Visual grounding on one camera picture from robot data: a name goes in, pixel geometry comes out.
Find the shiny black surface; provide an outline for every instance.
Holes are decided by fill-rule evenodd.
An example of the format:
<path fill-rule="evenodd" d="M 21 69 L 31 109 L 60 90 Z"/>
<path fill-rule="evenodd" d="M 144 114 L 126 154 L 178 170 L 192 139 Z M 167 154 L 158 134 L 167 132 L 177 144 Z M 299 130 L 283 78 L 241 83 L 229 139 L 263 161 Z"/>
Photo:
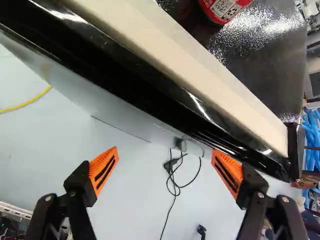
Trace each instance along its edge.
<path fill-rule="evenodd" d="M 289 180 L 282 166 L 287 159 L 273 152 L 272 157 L 261 154 L 268 148 L 61 3 L 6 0 L 1 3 L 0 23 L 17 41 L 179 131 Z"/>

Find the fire extinguisher label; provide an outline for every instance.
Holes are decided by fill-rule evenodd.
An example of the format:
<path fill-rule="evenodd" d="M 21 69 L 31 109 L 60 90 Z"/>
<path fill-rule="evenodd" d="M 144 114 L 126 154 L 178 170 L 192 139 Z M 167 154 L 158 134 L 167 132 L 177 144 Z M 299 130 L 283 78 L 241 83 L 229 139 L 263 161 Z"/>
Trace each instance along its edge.
<path fill-rule="evenodd" d="M 215 15 L 221 18 L 233 7 L 233 5 L 235 5 L 235 3 L 235 0 L 217 0 L 212 4 L 210 9 Z"/>
<path fill-rule="evenodd" d="M 240 10 L 242 9 L 242 6 L 235 4 L 233 5 L 229 11 L 227 11 L 223 16 L 223 20 L 230 20 L 232 19 Z"/>

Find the red fire extinguisher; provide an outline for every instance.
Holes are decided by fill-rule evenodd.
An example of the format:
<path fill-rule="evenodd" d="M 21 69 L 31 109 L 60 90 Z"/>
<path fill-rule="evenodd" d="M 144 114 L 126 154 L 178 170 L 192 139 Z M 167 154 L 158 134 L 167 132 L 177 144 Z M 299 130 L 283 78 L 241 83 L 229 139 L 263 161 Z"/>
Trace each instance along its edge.
<path fill-rule="evenodd" d="M 254 0 L 198 0 L 205 14 L 217 24 L 224 25 Z"/>

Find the orange jack pad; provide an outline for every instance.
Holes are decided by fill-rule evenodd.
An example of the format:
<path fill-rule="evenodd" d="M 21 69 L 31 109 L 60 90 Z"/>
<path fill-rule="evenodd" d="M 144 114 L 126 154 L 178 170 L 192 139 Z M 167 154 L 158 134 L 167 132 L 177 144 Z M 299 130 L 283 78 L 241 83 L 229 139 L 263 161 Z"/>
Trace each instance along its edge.
<path fill-rule="evenodd" d="M 237 200 L 240 185 L 244 179 L 242 164 L 223 152 L 214 149 L 211 164 L 223 180 L 230 193 Z"/>
<path fill-rule="evenodd" d="M 89 163 L 89 179 L 97 197 L 118 163 L 118 160 L 117 147 L 114 146 L 101 153 Z"/>

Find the black wire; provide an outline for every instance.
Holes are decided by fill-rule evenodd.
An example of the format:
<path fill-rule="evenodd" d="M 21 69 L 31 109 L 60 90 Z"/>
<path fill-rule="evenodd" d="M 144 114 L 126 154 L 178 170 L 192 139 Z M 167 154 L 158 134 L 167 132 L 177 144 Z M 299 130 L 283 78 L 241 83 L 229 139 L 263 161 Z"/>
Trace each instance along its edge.
<path fill-rule="evenodd" d="M 181 166 L 181 164 L 183 163 L 183 160 L 184 160 L 184 159 L 183 159 L 183 157 L 182 157 L 182 158 L 181 158 L 181 163 L 180 163 L 180 165 L 179 165 L 178 167 Z M 180 189 L 183 189 L 183 188 L 189 186 L 190 184 L 192 184 L 192 183 L 194 182 L 194 180 L 196 180 L 196 178 L 198 177 L 198 175 L 199 175 L 199 173 L 200 173 L 201 164 L 202 164 L 202 161 L 201 161 L 201 158 L 199 157 L 199 169 L 198 169 L 197 173 L 195 174 L 194 178 L 193 178 L 190 182 L 188 182 L 187 184 L 182 185 L 182 186 L 179 186 L 173 179 L 171 179 L 172 183 L 179 189 L 180 192 L 181 192 Z"/>
<path fill-rule="evenodd" d="M 181 163 L 180 163 L 174 170 L 172 169 L 172 166 L 170 166 L 170 168 L 169 168 L 169 172 L 168 172 L 169 177 L 168 177 L 167 180 L 166 180 L 166 188 L 168 189 L 169 193 L 174 196 L 174 199 L 173 199 L 172 205 L 171 205 L 171 207 L 169 208 L 169 211 L 168 211 L 168 213 L 167 213 L 167 215 L 166 215 L 166 219 L 165 219 L 164 226 L 163 226 L 163 229 L 162 229 L 162 232 L 161 232 L 160 240 L 162 239 L 162 236 L 163 236 L 163 234 L 164 234 L 165 228 L 166 228 L 166 226 L 167 226 L 169 214 L 170 214 L 171 209 L 173 208 L 173 206 L 174 206 L 174 204 L 175 204 L 175 202 L 176 202 L 176 198 L 181 194 L 181 189 L 187 187 L 188 185 L 190 185 L 190 184 L 197 178 L 197 176 L 199 175 L 200 169 L 201 169 L 202 161 L 201 161 L 201 158 L 199 157 L 200 164 L 199 164 L 198 172 L 196 173 L 195 177 L 194 177 L 190 182 L 188 182 L 187 184 L 185 184 L 185 185 L 183 185 L 183 186 L 179 186 L 178 184 L 176 184 L 176 182 L 175 182 L 175 177 L 174 177 L 174 173 L 175 173 L 176 170 L 182 165 L 182 163 L 183 163 L 183 161 L 184 161 L 184 156 L 186 156 L 186 155 L 188 155 L 188 153 L 183 154 L 183 152 L 181 152 L 181 156 L 180 156 L 179 158 L 172 159 L 172 151 L 171 151 L 171 148 L 170 148 L 170 162 L 171 162 L 172 160 L 180 160 L 180 159 L 181 159 Z M 174 193 L 169 189 L 169 185 L 168 185 L 169 180 L 171 180 L 171 182 L 172 182 L 172 185 L 173 185 L 173 188 L 174 188 Z"/>
<path fill-rule="evenodd" d="M 15 234 L 16 234 L 16 240 L 19 240 L 19 232 L 18 232 L 18 228 L 15 224 L 15 222 L 8 216 L 0 216 L 0 219 L 8 219 L 11 221 L 11 225 L 14 228 Z"/>

